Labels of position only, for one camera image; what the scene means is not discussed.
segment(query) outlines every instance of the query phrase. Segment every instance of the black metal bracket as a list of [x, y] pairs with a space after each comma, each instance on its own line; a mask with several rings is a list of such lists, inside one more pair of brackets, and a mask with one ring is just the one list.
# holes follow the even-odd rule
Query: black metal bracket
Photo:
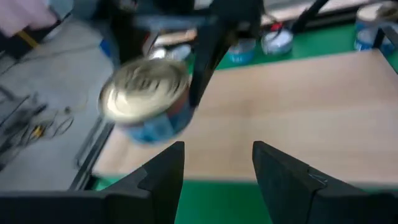
[[396, 223], [392, 192], [363, 191], [261, 141], [252, 161], [274, 224]]
[[[86, 190], [88, 182], [92, 178], [91, 171], [114, 127], [113, 123], [106, 123], [105, 126], [101, 128], [102, 122], [104, 121], [101, 118], [97, 119], [96, 124], [93, 126], [93, 129], [90, 131], [78, 154], [75, 156], [75, 165], [79, 168], [79, 171], [69, 186], [69, 190]], [[95, 135], [99, 130], [101, 132], [95, 139]]]
[[300, 17], [295, 21], [290, 30], [293, 34], [302, 31], [307, 24], [307, 22], [313, 19], [319, 12], [319, 10], [328, 2], [329, 0], [316, 0], [309, 9], [301, 13]]
[[215, 68], [233, 44], [231, 38], [241, 33], [245, 37], [258, 37], [261, 15], [264, 13], [263, 1], [229, 0], [226, 5], [225, 0], [214, 0], [206, 10], [186, 13], [169, 10], [172, 6], [178, 7], [176, 1], [157, 2], [139, 2], [131, 24], [149, 30], [197, 28], [196, 58], [189, 93], [190, 105], [196, 108]]
[[379, 29], [377, 30], [377, 34], [374, 39], [372, 48], [380, 50], [385, 37], [387, 37], [387, 39], [390, 40], [390, 42], [393, 44], [395, 49], [398, 47], [397, 32], [391, 26], [383, 26], [383, 27], [379, 27]]

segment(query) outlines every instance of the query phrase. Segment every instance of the floor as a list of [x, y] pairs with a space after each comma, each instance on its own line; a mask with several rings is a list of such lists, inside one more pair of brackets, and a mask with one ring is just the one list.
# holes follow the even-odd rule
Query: floor
[[0, 61], [2, 85], [18, 96], [37, 93], [39, 102], [49, 104], [43, 119], [66, 106], [74, 117], [65, 134], [23, 149], [0, 172], [0, 190], [69, 188], [78, 171], [75, 156], [98, 117], [96, 99], [113, 71], [99, 48], [101, 41], [102, 36], [88, 25], [69, 19], [53, 40], [26, 55], [23, 63], [3, 73], [12, 62]]

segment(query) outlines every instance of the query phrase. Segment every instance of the wooden tabletop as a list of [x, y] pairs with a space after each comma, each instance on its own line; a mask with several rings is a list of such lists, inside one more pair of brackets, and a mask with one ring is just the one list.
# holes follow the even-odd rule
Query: wooden tabletop
[[126, 175], [185, 141], [185, 178], [255, 180], [264, 141], [350, 183], [398, 185], [398, 76], [378, 51], [215, 72], [177, 139], [140, 146], [114, 128], [97, 175]]

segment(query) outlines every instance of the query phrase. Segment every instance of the green mat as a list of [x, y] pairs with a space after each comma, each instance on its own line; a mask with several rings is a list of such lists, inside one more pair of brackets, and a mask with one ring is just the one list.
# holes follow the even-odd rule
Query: green mat
[[[306, 32], [294, 38], [293, 51], [287, 55], [265, 56], [260, 46], [257, 46], [256, 56], [250, 65], [349, 52], [354, 50], [353, 42], [354, 25]], [[389, 62], [394, 68], [398, 68], [398, 55], [391, 55]], [[238, 66], [225, 57], [217, 69]], [[115, 181], [117, 181], [115, 178], [100, 180], [95, 189], [101, 190]], [[272, 222], [256, 183], [186, 180], [183, 184], [176, 223]]]

